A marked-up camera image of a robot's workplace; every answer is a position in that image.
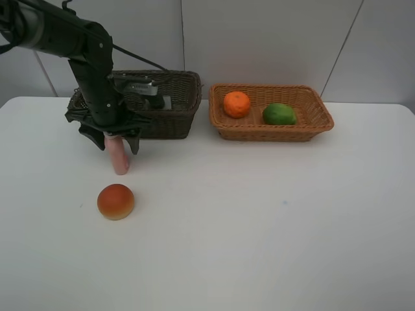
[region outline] orange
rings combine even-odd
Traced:
[[[243,92],[231,92],[226,94],[224,99],[224,110],[230,117],[239,119],[249,113],[251,101]]]

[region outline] pink object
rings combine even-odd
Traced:
[[[121,136],[105,135],[105,148],[110,154],[112,166],[117,175],[124,175],[128,172],[130,164],[125,154],[123,138]]]

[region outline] table surface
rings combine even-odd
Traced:
[[[308,143],[142,141],[126,176],[67,98],[0,109],[2,310],[415,310],[415,117],[327,104]],[[136,208],[97,210],[123,183]]]

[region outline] wicker basket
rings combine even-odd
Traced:
[[[224,97],[232,91],[242,91],[250,97],[251,110],[246,117],[233,119],[225,114]],[[296,113],[297,124],[265,124],[262,112],[273,102],[291,106]],[[236,141],[309,141],[334,127],[321,98],[307,86],[215,84],[210,89],[209,115],[212,125],[223,138]]]
[[[163,71],[114,71],[117,74],[130,76],[149,76],[154,80],[166,78]],[[190,71],[170,71],[171,79],[159,86],[163,96],[170,96],[171,109],[148,109],[139,95],[126,95],[128,109],[153,120],[153,126],[144,128],[141,138],[144,139],[183,139],[189,134],[193,117],[202,98],[200,77]],[[79,89],[75,90],[68,109],[86,108],[84,97]]]

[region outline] bun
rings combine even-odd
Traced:
[[[124,185],[110,185],[98,195],[97,205],[98,210],[104,217],[111,220],[120,220],[132,212],[134,195]]]

